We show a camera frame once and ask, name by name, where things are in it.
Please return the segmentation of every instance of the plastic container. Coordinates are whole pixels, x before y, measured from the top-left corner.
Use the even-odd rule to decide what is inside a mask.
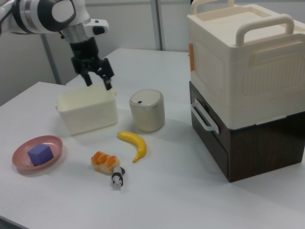
[[[104,83],[60,93],[56,109],[71,135],[106,127],[118,122],[114,89]]]
[[[305,111],[305,24],[257,5],[188,15],[191,81],[229,129]]]
[[[152,89],[138,91],[130,98],[129,105],[139,130],[152,132],[163,126],[165,113],[161,92]]]

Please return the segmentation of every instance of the drawer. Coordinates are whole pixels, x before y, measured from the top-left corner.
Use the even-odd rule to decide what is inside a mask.
[[[190,88],[192,104],[195,103],[195,100],[197,100],[203,104],[202,109],[204,109],[207,113],[208,111],[211,111],[211,109],[209,109],[208,105],[203,100],[202,96],[197,93],[196,88],[192,85],[192,83],[190,83]],[[215,136],[219,135],[220,133],[217,134],[215,131],[205,130],[201,123],[202,121],[208,126],[210,126],[210,123],[206,119],[206,116],[203,115],[202,112],[195,107],[194,112],[192,112],[193,127],[201,138],[201,140],[203,141],[203,143],[205,144],[206,148],[209,150],[215,162],[218,164],[223,174],[228,178],[228,153],[226,152],[222,144],[219,142],[218,138]]]
[[[228,129],[190,82],[192,124],[229,182],[300,163],[305,112],[237,130]],[[217,126],[217,130],[208,131]]]

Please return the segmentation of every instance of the pink plate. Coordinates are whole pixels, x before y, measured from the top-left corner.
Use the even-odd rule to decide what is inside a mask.
[[[32,149],[34,146],[36,146],[38,143],[49,145],[54,155],[54,158],[52,158],[50,161],[40,166],[34,166],[30,160],[28,151]],[[53,164],[60,157],[61,152],[62,152],[62,141],[58,137],[51,135],[40,136],[33,138],[30,141],[27,141],[26,143],[19,146],[19,148],[15,151],[13,155],[12,161],[13,164],[18,169],[36,170],[36,169],[44,168],[50,164]]]

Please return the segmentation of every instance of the panda figurine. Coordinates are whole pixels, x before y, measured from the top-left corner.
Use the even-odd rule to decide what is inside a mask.
[[[123,177],[122,177],[123,174],[125,174],[125,169],[119,166],[114,167],[111,179],[115,186],[117,187],[123,186]]]

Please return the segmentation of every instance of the bread roll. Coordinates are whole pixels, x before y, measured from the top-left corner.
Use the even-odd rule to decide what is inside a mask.
[[[98,151],[93,157],[91,157],[91,165],[96,170],[107,174],[112,174],[114,167],[120,166],[121,163],[116,156],[111,156]]]

